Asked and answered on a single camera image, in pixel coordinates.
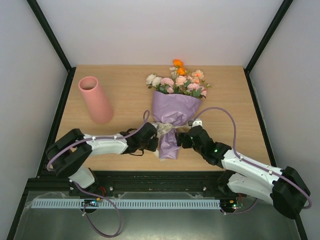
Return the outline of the purple flower bouquet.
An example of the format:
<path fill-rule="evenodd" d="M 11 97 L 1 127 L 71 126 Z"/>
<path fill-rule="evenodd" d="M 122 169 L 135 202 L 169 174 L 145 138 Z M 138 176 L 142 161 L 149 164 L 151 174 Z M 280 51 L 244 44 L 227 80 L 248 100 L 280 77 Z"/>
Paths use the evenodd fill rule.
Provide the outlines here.
<path fill-rule="evenodd" d="M 177 159 L 180 147 L 177 146 L 175 133 L 186 127 L 207 97 L 211 84 L 205 80 L 202 70 L 189 71 L 179 59 L 172 61 L 170 76 L 162 77 L 151 73 L 145 84 L 153 89 L 152 117 L 156 122 L 173 124 L 174 129 L 159 138 L 156 150 L 159 159 Z"/>

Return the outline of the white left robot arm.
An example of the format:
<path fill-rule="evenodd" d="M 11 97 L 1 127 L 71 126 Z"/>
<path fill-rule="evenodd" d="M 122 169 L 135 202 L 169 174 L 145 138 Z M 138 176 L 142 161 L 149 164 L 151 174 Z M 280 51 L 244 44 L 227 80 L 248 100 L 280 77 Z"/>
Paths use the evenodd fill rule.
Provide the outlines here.
<path fill-rule="evenodd" d="M 158 141 L 157 127 L 150 122 L 139 129 L 131 128 L 105 136 L 83 134 L 74 128 L 46 150 L 47 170 L 86 189 L 96 182 L 93 172 L 84 167 L 89 157 L 106 154 L 137 156 L 137 151 L 143 156 L 144 151 L 155 152 Z"/>

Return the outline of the pink cylindrical vase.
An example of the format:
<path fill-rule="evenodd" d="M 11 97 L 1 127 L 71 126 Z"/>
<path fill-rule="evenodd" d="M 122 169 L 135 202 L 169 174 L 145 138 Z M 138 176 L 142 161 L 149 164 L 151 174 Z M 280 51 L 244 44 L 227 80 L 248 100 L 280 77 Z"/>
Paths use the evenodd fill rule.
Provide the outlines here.
<path fill-rule="evenodd" d="M 93 122 L 106 124 L 114 116 L 113 107 L 97 78 L 87 76 L 78 83 L 88 114 Z"/>

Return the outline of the cream ribbon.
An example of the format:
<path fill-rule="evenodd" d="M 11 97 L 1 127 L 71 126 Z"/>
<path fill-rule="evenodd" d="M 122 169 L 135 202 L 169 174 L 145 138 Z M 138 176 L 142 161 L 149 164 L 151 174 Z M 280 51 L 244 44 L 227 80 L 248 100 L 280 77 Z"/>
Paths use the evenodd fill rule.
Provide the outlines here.
<path fill-rule="evenodd" d="M 156 128 L 156 136 L 158 138 L 161 138 L 175 128 L 171 123 L 152 122 L 151 124 Z"/>

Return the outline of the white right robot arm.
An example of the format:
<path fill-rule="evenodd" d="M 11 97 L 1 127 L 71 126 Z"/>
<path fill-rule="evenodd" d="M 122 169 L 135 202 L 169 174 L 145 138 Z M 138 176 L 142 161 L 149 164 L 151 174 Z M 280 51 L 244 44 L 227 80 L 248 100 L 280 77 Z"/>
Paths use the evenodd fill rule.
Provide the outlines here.
<path fill-rule="evenodd" d="M 178 146 L 193 149 L 207 163 L 224 169 L 218 180 L 218 191 L 249 195 L 271 204 L 283 216 L 295 220 L 301 210 L 312 206 L 310 190 L 292 167 L 281 169 L 260 163 L 214 141 L 202 126 L 175 135 Z"/>

